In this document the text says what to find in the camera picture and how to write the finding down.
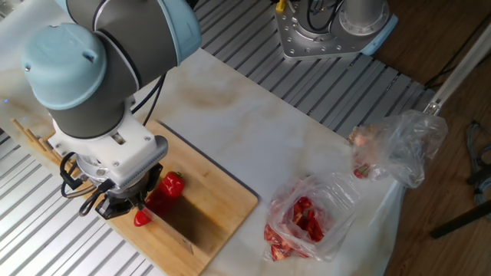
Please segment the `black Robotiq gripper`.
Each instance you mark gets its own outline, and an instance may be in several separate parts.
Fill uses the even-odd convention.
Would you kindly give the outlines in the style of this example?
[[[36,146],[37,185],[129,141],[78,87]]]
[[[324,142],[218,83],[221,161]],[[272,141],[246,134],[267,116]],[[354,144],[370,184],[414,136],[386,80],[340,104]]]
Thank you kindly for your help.
[[[105,220],[114,219],[116,217],[126,215],[132,209],[141,210],[144,206],[144,200],[134,196],[143,196],[148,192],[152,192],[160,181],[160,174],[163,166],[157,163],[148,171],[148,175],[144,175],[142,179],[137,181],[126,189],[112,189],[109,191],[109,196],[97,205],[95,211]]]

